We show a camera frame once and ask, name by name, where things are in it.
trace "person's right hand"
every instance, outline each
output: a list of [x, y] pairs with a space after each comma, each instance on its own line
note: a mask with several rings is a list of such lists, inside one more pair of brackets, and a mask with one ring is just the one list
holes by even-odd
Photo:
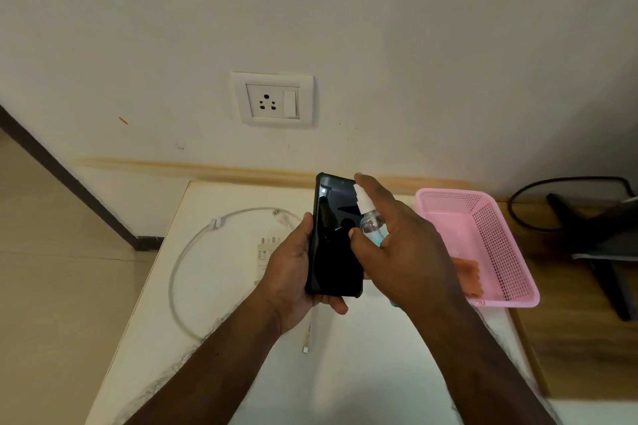
[[390, 233], [377, 247], [358, 228], [350, 231], [352, 252], [379, 291], [408, 314], [466, 303], [435, 226], [395, 200], [375, 178], [357, 173], [355, 181], [383, 216]]

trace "white spray cap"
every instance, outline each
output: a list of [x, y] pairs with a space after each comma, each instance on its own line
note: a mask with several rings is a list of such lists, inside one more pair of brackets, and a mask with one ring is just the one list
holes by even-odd
[[357, 206], [359, 207], [359, 211], [362, 215], [376, 209], [374, 203], [372, 203], [370, 197], [362, 186], [355, 183], [355, 192], [357, 193]]

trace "black smartphone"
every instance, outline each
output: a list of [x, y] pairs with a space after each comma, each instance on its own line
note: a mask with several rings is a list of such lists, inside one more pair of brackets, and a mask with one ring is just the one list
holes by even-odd
[[315, 227], [308, 252], [308, 294], [361, 296], [363, 268], [350, 249], [348, 232], [361, 223], [354, 180], [319, 173]]

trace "white wall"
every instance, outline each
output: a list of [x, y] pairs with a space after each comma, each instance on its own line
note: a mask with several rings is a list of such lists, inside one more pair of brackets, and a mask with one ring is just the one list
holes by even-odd
[[[638, 179], [636, 1], [0, 0], [0, 103], [136, 234], [186, 181], [74, 158]], [[314, 74], [316, 128], [242, 125], [231, 70]]]

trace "white table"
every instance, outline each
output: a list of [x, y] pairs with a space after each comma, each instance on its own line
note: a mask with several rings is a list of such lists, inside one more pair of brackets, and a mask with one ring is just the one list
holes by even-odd
[[[113, 423], [122, 409], [166, 372], [193, 341], [173, 323], [168, 278], [184, 245], [211, 218], [248, 207], [311, 212], [313, 190], [190, 183], [116, 355], [93, 403], [87, 425]], [[408, 204], [414, 198], [398, 197]], [[257, 243], [286, 236], [267, 212], [249, 212], [208, 232], [187, 254], [175, 281], [180, 316], [204, 334], [253, 287]], [[303, 354], [307, 319], [270, 352], [234, 424], [458, 423], [428, 349], [409, 319], [370, 282], [347, 299], [346, 316], [327, 306], [317, 313], [313, 344]], [[530, 370], [507, 312], [483, 308], [518, 368]], [[553, 401], [565, 424], [636, 423], [635, 403]]]

